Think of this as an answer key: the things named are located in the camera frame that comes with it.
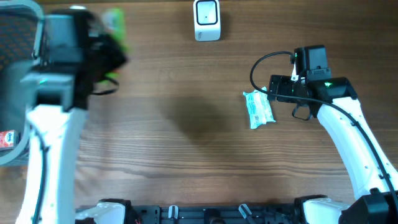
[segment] black mesh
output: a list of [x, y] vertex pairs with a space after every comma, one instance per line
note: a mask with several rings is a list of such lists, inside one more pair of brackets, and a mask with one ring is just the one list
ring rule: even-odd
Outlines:
[[[31, 10], [0, 8], [0, 131], [13, 129], [24, 133], [25, 101], [19, 84], [23, 76], [5, 71], [15, 62], [32, 60], [36, 28], [37, 18]], [[0, 157], [9, 151], [0, 151]], [[25, 150], [6, 166], [27, 164], [27, 158]]]

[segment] black mount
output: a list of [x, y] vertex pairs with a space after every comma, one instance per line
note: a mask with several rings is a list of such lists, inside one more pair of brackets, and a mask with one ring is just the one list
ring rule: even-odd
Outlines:
[[347, 210], [341, 211], [338, 220], [339, 224], [397, 222], [392, 195], [389, 192], [380, 193], [379, 189], [371, 189], [370, 195], [360, 197]]
[[40, 62], [23, 81], [30, 106], [88, 108], [94, 84], [126, 62], [120, 45], [87, 10], [60, 9], [45, 18]]
[[[325, 198], [310, 195], [296, 198], [294, 203], [224, 207], [132, 206], [129, 200], [102, 199], [99, 202], [120, 203], [126, 208], [124, 224], [307, 224], [303, 204], [307, 200]], [[76, 220], [76, 224], [95, 224], [92, 218]]]
[[[313, 98], [332, 103], [335, 98], [350, 96], [356, 99], [358, 96], [347, 78], [332, 78], [331, 69], [328, 67], [326, 48], [323, 45], [301, 47], [294, 50], [296, 64], [296, 80], [290, 76], [271, 75], [269, 91], [284, 96], [297, 96]], [[268, 96], [268, 100], [297, 104], [292, 115], [299, 107], [309, 107], [310, 114], [317, 117], [321, 104], [306, 100], [293, 100], [283, 97]]]

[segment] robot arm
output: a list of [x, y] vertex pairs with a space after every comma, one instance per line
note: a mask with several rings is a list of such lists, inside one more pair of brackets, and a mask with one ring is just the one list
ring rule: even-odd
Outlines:
[[126, 58], [89, 11], [45, 17], [40, 62], [21, 83], [29, 89], [29, 165], [17, 223], [74, 223], [74, 180], [80, 134], [94, 84]]
[[269, 100], [296, 103], [296, 108], [309, 107], [308, 117], [318, 118], [335, 143], [357, 199], [352, 206], [322, 197], [303, 201], [302, 221], [312, 224], [390, 223], [396, 220], [396, 195], [390, 192], [398, 187], [397, 171], [366, 123], [354, 88], [346, 78], [331, 77], [322, 45], [295, 49], [293, 61], [292, 76], [271, 76], [270, 92], [265, 93], [269, 94]]

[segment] green object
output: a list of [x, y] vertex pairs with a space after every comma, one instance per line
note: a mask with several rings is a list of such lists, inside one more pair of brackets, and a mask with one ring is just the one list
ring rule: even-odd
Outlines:
[[325, 86], [326, 87], [329, 87], [329, 86], [331, 86], [332, 85], [332, 83], [330, 83], [330, 82], [325, 82]]
[[[119, 8], [113, 8], [105, 12], [104, 14], [104, 23], [105, 26], [111, 31], [111, 36], [119, 42], [122, 47], [123, 52], [127, 52], [128, 48], [124, 44], [126, 39], [126, 25], [124, 22], [124, 11]], [[118, 77], [118, 73], [110, 72], [105, 76], [108, 78], [116, 79]], [[101, 84], [107, 84], [107, 80], [101, 82]]]

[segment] black joint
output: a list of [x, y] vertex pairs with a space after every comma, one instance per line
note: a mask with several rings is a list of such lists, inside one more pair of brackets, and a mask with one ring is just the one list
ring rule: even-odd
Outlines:
[[203, 215], [205, 218], [204, 224], [225, 224], [225, 221], [221, 218], [220, 211], [217, 209], [206, 209]]
[[355, 121], [354, 123], [351, 123], [351, 125], [353, 127], [359, 127], [360, 126], [359, 121]]
[[75, 220], [75, 224], [95, 224], [94, 218], [85, 218], [84, 220]]
[[292, 65], [294, 65], [294, 63], [295, 63], [295, 57], [294, 57], [294, 55], [291, 55], [291, 56], [290, 56], [290, 63], [291, 63]]
[[32, 52], [32, 59], [33, 59], [33, 60], [36, 60], [36, 59], [38, 59], [38, 58], [39, 58], [39, 56], [36, 55], [35, 52]]
[[371, 193], [372, 195], [374, 195], [374, 194], [379, 194], [379, 193], [380, 193], [380, 190], [379, 190], [377, 187], [375, 187], [375, 188], [372, 188], [372, 189], [370, 190], [370, 193]]

